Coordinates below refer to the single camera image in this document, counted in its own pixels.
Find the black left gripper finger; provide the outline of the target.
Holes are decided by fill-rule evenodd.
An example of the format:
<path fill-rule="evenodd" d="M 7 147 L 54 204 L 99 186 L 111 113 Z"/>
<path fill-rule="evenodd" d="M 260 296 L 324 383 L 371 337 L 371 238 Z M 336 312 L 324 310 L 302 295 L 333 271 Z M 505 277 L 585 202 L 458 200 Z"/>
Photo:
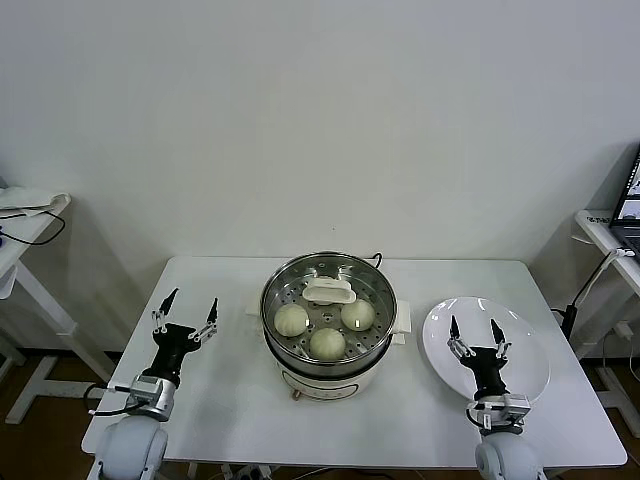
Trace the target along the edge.
<path fill-rule="evenodd" d="M 218 298 L 214 299 L 212 307 L 204 325 L 188 336 L 188 339 L 197 344 L 204 344 L 217 333 Z"/>
<path fill-rule="evenodd" d="M 167 331 L 166 319 L 178 291 L 178 288 L 174 288 L 173 291 L 161 302 L 159 308 L 152 311 L 151 317 L 154 323 L 154 334 L 165 333 Z"/>

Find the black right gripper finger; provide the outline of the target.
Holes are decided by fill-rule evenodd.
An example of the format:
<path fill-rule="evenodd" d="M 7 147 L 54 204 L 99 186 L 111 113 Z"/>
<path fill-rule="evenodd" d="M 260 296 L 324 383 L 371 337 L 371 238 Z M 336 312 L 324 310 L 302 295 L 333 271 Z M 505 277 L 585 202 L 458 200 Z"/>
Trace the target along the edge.
<path fill-rule="evenodd" d="M 493 321 L 493 337 L 497 348 L 496 356 L 500 359 L 506 359 L 507 351 L 511 347 L 512 343 L 506 341 L 504 331 L 496 321 Z"/>
<path fill-rule="evenodd" d="M 473 350 L 461 337 L 459 326 L 454 315 L 451 316 L 449 339 L 447 345 L 452 354 L 457 359 L 469 358 L 473 356 Z"/>

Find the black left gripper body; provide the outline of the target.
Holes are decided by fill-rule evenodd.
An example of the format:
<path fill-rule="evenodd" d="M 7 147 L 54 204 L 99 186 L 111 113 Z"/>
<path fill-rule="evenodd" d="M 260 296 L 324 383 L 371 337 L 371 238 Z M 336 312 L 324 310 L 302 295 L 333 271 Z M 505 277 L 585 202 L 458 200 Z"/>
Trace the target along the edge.
<path fill-rule="evenodd" d="M 179 386 L 182 362 L 188 353 L 197 350 L 196 333 L 193 327 L 165 324 L 163 329 L 152 335 L 158 350 L 143 375 L 168 380 L 174 386 Z"/>

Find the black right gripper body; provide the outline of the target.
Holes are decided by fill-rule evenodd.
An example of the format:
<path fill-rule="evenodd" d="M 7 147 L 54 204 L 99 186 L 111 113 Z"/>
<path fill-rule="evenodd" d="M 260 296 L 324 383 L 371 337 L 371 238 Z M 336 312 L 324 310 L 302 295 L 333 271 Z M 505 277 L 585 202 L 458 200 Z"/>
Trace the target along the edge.
<path fill-rule="evenodd" d="M 476 391 L 474 400 L 489 396 L 502 396 L 508 393 L 500 370 L 508 360 L 499 354 L 497 348 L 472 347 L 473 355 L 463 355 L 461 364 L 473 373 Z"/>

